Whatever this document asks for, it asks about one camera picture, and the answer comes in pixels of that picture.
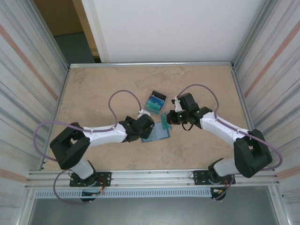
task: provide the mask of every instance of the beige table surface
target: beige table surface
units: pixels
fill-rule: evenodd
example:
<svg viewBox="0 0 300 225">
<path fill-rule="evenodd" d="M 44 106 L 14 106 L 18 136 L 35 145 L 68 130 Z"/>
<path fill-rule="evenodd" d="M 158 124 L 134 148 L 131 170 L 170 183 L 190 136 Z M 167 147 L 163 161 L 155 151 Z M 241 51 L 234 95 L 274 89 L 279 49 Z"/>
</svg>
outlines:
<svg viewBox="0 0 300 225">
<path fill-rule="evenodd" d="M 214 67 L 113 67 L 71 69 L 58 121 L 79 122 L 81 126 L 100 127 L 112 125 L 113 116 L 107 107 L 109 97 L 117 90 L 135 93 L 142 106 L 153 90 L 167 95 L 165 111 L 174 109 L 172 97 L 186 86 L 201 83 L 210 87 L 220 102 L 218 115 L 231 123 L 246 128 L 246 121 L 236 92 L 230 68 Z M 215 109 L 212 95 L 203 88 L 192 87 L 200 107 Z M 118 120 L 127 115 L 135 118 L 138 104 L 128 93 L 119 93 L 112 100 Z M 155 122 L 160 117 L 153 116 Z M 64 127 L 56 126 L 54 135 Z M 219 158 L 233 156 L 233 149 L 214 134 L 194 127 L 184 131 L 173 126 L 171 137 L 155 142 L 109 143 L 86 151 L 84 158 L 97 170 L 134 169 L 191 169 L 206 168 Z M 59 165 L 47 161 L 45 170 L 60 170 Z"/>
</svg>

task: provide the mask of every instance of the translucent blue object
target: translucent blue object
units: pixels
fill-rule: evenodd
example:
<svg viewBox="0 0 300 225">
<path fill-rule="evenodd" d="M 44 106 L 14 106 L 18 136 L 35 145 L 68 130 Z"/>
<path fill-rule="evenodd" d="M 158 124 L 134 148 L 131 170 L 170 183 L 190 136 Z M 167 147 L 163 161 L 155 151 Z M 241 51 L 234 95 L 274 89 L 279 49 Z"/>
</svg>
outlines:
<svg viewBox="0 0 300 225">
<path fill-rule="evenodd" d="M 162 122 L 155 123 L 151 134 L 147 139 L 141 138 L 142 142 L 152 142 L 152 141 L 158 141 L 161 139 L 166 139 L 170 137 L 169 129 L 163 129 Z"/>
</svg>

